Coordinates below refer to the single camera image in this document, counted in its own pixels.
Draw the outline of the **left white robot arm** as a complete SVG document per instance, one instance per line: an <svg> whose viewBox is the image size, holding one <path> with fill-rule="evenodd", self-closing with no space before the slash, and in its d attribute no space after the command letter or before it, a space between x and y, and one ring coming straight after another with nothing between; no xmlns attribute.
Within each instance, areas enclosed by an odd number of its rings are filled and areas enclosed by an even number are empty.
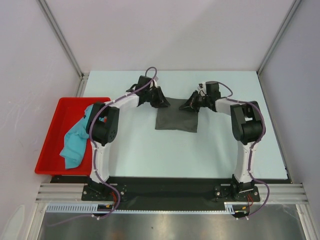
<svg viewBox="0 0 320 240"><path fill-rule="evenodd" d="M157 81L156 75L141 75L138 82L122 96L106 102L96 102L92 106L86 126L92 147L92 168L88 186L100 200L107 199L112 191L107 185L110 177L109 158L112 142L118 134L120 113L144 103L149 103L156 109L170 106Z"/></svg>

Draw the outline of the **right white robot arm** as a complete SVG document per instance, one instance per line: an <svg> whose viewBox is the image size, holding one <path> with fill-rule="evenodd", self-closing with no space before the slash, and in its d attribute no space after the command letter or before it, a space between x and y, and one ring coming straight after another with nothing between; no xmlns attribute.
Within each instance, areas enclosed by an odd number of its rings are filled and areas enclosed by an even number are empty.
<svg viewBox="0 0 320 240"><path fill-rule="evenodd" d="M218 81L200 83L179 110L198 113L201 108L208 108L230 116L232 134L238 143L230 194L235 200L242 201L255 186L252 164L257 145L266 133L266 125L256 101L232 99L233 92L229 87L230 95L222 96L220 85L226 86Z"/></svg>

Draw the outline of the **dark grey t-shirt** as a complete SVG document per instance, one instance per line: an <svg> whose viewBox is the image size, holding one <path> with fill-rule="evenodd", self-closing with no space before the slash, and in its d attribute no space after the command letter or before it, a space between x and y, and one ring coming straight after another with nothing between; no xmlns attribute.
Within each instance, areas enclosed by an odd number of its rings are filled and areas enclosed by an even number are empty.
<svg viewBox="0 0 320 240"><path fill-rule="evenodd" d="M155 120L156 130L179 130L189 133L198 131L198 113L179 110L186 99L167 98L169 107L158 108Z"/></svg>

